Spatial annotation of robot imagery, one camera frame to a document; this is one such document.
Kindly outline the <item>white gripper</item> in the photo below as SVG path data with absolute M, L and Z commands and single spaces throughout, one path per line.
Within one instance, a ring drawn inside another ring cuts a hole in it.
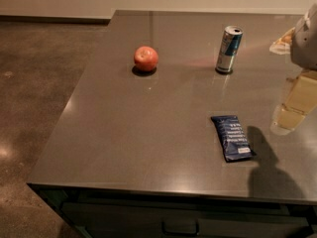
M 291 61 L 303 69 L 295 78 L 286 80 L 286 91 L 273 115 L 270 130 L 276 135 L 293 132 L 317 107 L 317 4 L 279 39 L 269 51 L 290 55 Z

